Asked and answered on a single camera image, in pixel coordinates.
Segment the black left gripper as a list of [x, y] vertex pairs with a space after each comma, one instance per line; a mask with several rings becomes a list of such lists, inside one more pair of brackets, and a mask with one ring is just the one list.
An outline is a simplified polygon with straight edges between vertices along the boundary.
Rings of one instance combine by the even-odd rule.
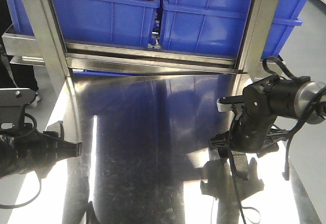
[[31, 132], [24, 136], [1, 135], [1, 178], [53, 165], [82, 152], [82, 142], [63, 142], [57, 136]]

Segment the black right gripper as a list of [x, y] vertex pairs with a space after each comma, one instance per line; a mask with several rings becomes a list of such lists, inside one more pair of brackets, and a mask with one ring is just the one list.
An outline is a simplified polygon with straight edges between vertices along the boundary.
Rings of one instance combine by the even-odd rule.
[[277, 142], [287, 136], [287, 132], [280, 129], [273, 129], [276, 120], [275, 115], [271, 116], [250, 116], [246, 111], [241, 113], [238, 120], [235, 120], [228, 131], [218, 134], [209, 140], [209, 149], [217, 150], [220, 157], [227, 157], [227, 151], [255, 153], [262, 157], [271, 152], [277, 152]]

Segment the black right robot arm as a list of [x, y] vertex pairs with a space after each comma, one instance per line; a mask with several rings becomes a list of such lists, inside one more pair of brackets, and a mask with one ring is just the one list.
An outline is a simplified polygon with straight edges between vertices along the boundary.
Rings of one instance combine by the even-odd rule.
[[210, 139], [209, 149], [221, 158], [228, 150], [261, 157], [278, 151], [277, 143], [289, 136], [289, 131], [274, 125], [277, 117], [312, 125], [325, 121], [325, 84], [308, 76], [293, 80], [271, 75], [246, 86], [241, 95], [219, 98], [216, 104], [219, 112], [234, 112], [235, 121], [227, 132]]

